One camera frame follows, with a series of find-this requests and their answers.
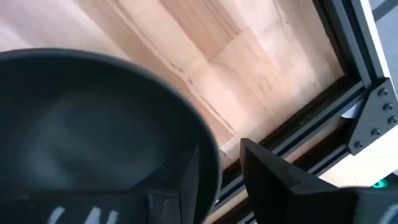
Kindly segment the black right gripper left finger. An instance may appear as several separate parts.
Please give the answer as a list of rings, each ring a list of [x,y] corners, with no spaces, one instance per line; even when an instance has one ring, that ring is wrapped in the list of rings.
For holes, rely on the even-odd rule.
[[[122,190],[38,191],[0,199],[0,224],[193,223],[200,152],[180,151]]]

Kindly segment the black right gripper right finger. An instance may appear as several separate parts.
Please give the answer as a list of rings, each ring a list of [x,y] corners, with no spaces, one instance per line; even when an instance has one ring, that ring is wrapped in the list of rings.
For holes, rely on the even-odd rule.
[[[248,138],[240,163],[257,224],[398,224],[398,188],[332,185]]]

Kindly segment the black bowl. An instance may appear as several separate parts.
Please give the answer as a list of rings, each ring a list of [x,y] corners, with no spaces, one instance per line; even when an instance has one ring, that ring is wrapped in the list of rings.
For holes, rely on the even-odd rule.
[[[184,224],[204,224],[221,185],[217,143],[188,100],[115,57],[72,49],[0,53],[0,199],[127,189],[195,147],[195,216]]]

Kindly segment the black aluminium table frame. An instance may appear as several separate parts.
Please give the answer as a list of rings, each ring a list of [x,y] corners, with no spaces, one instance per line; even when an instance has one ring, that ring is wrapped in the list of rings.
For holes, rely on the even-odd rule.
[[[382,64],[382,51],[376,47],[377,28],[372,10],[366,8],[368,0],[313,1],[345,75],[256,143],[320,178],[344,158],[355,156],[348,143],[362,105],[368,93],[389,77],[388,68]],[[224,174],[216,207],[242,192],[247,197],[220,217],[217,224],[257,223],[239,159]]]

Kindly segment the black corner bracket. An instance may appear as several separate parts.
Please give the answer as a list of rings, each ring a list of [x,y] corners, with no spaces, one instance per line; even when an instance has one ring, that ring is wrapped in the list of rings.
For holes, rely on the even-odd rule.
[[[352,155],[398,125],[398,99],[390,78],[382,79],[368,93],[361,109],[348,143]]]

